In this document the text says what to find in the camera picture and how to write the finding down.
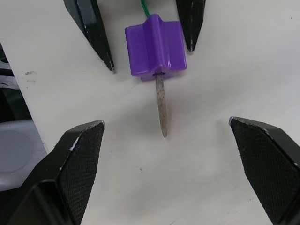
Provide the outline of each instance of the white table surface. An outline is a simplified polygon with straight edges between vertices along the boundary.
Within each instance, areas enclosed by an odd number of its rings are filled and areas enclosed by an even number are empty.
[[[178,19],[175,1],[148,3]],[[145,20],[140,2],[99,5],[116,74],[63,0],[0,0],[0,42],[47,151],[66,130],[105,121],[82,224],[270,225],[228,120],[264,121],[300,143],[300,1],[207,0],[188,69],[165,82],[166,139],[154,82],[130,75],[124,28]]]

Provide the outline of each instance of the metal rod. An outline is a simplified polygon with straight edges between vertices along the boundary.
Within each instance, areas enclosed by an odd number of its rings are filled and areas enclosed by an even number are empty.
[[[155,82],[156,82],[156,96],[157,96],[160,127],[163,136],[167,137],[168,135],[167,110],[165,106],[165,88],[164,88],[163,75],[164,75],[163,73],[155,74]]]

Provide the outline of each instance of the purple peg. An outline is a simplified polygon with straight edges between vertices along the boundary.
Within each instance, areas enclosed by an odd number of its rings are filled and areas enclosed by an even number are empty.
[[[156,80],[160,126],[167,137],[163,78],[187,68],[181,24],[164,22],[153,14],[143,24],[126,27],[125,34],[131,75],[139,76],[142,81]]]

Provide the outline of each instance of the purple plastic block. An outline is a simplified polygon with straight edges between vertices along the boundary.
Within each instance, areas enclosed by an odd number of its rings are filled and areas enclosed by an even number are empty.
[[[153,14],[144,24],[125,28],[125,34],[132,76],[147,81],[155,73],[172,77],[174,71],[187,68],[179,21],[164,22]]]

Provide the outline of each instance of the green wire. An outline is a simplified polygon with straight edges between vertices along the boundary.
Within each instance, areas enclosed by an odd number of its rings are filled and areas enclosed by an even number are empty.
[[[146,0],[141,0],[141,4],[142,4],[142,8],[144,9],[144,12],[146,14],[147,17],[150,16],[147,4],[146,4]]]

